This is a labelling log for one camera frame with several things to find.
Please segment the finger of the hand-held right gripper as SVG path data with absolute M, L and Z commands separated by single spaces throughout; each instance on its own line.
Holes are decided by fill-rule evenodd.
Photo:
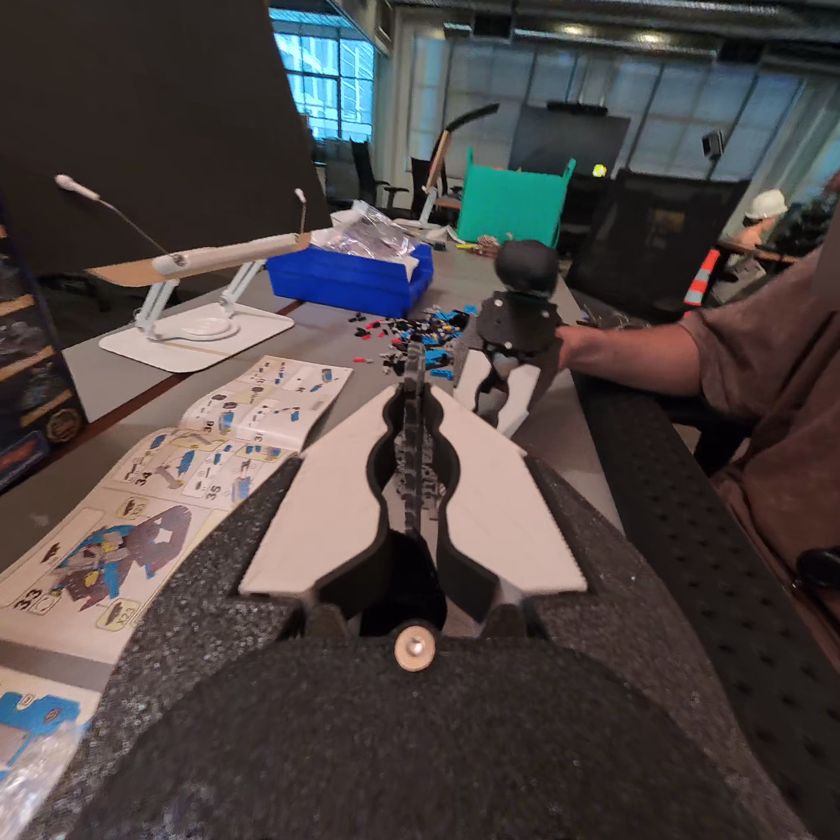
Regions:
M 497 431 L 503 436 L 513 436 L 528 417 L 540 374 L 532 364 L 520 364 L 508 373 L 507 398 L 497 413 Z
M 494 369 L 491 358 L 481 350 L 468 350 L 453 391 L 456 402 L 467 411 L 475 413 L 481 388 L 487 383 Z

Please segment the black panel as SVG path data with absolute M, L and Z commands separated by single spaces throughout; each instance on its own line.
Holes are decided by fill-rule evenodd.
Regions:
M 3 1 L 1 65 L 35 277 L 331 226 L 264 2 Z

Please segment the white adjustable stand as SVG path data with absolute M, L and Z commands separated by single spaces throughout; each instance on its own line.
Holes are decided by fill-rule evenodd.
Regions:
M 295 323 L 289 316 L 244 306 L 239 300 L 268 259 L 310 245 L 311 235 L 304 229 L 308 199 L 300 187 L 293 193 L 298 209 L 292 211 L 289 234 L 237 245 L 163 250 L 153 259 L 89 269 L 114 286 L 148 288 L 132 326 L 101 339 L 99 347 L 162 371 L 193 373 L 292 329 Z M 181 314 L 163 314 L 183 279 L 228 268 L 237 271 L 216 302 Z

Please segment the blue sticker sheet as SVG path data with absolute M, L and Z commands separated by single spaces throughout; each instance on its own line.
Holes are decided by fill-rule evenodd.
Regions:
M 84 728 L 100 694 L 54 680 L 1 667 L 1 778 L 33 743 L 52 736 L 64 724 Z

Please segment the black monitor screen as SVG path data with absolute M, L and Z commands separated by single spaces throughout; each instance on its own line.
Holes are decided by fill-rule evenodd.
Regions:
M 574 161 L 573 175 L 606 179 L 613 175 L 632 121 L 524 106 L 507 168 L 515 172 L 563 175 Z

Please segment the curved wooden desk lamp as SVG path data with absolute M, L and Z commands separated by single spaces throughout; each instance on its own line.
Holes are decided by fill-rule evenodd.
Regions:
M 455 186 L 450 191 L 446 171 L 446 158 L 455 133 L 470 123 L 498 113 L 499 108 L 498 102 L 492 102 L 462 114 L 441 130 L 429 161 L 412 158 L 412 216 L 422 227 L 441 224 L 440 218 L 448 222 L 460 210 L 464 188 Z

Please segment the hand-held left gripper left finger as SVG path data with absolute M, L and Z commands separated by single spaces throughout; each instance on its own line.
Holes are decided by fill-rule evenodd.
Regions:
M 392 577 L 384 490 L 396 472 L 403 388 L 392 384 L 320 437 L 239 584 L 241 595 L 378 602 Z

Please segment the blue building set box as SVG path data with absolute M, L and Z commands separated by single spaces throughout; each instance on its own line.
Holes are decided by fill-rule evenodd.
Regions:
M 1 491 L 58 458 L 88 425 L 42 290 L 1 203 Z

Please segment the grey desk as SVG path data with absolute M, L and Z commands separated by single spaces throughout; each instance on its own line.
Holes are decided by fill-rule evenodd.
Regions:
M 480 303 L 501 284 L 490 259 L 451 248 L 434 254 L 434 278 L 417 311 L 462 309 Z M 213 386 L 266 354 L 300 361 L 353 366 L 353 357 L 384 352 L 378 339 L 354 337 L 351 310 L 274 296 L 263 272 L 242 298 L 247 306 L 278 311 L 296 325 L 242 354 L 203 371 L 162 371 L 102 350 L 90 339 L 66 351 L 82 405 L 93 422 L 41 470 L 5 492 L 1 500 L 2 571 L 33 548 L 142 437 L 174 425 Z M 354 372 L 332 408 L 312 429 L 310 442 L 338 425 L 392 380 L 380 364 Z M 513 440 L 541 458 L 624 534 L 592 436 L 569 372 L 561 372 Z M 112 665 L 52 654 L 2 639 L 2 666 L 80 688 L 102 692 Z

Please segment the blue plastic bin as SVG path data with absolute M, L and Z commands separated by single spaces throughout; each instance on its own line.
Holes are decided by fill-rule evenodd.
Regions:
M 410 275 L 402 263 L 308 247 L 272 257 L 266 271 L 274 294 L 319 305 L 398 318 L 407 315 L 434 277 L 433 250 L 418 245 Z

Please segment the building instruction booklet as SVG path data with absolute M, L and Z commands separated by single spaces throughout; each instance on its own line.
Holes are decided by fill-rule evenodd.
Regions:
M 2 573 L 2 641 L 114 665 L 184 559 L 303 450 L 351 375 L 267 355 L 142 438 Z

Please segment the person's right forearm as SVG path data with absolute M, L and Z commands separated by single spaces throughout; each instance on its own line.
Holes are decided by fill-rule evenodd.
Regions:
M 668 396 L 700 394 L 700 352 L 676 324 L 594 331 L 580 368 L 589 375 Z

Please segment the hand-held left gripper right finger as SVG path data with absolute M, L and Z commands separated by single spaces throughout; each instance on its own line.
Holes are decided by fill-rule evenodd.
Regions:
M 452 602 L 587 592 L 523 449 L 436 386 L 427 387 L 427 434 L 444 489 L 437 574 Z

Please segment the heap of blue black bricks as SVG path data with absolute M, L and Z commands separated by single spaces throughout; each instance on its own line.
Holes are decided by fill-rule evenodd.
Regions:
M 425 309 L 419 319 L 391 318 L 377 329 L 379 338 L 390 341 L 390 349 L 380 354 L 385 375 L 403 376 L 408 351 L 417 344 L 423 352 L 426 371 L 437 379 L 455 379 L 455 350 L 461 334 L 478 314 L 476 305 L 463 309 Z

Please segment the person's right hand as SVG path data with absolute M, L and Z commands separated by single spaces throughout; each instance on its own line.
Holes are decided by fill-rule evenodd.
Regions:
M 555 330 L 560 342 L 558 372 L 570 371 L 588 375 L 592 358 L 598 359 L 600 335 L 596 329 L 582 325 L 563 325 Z

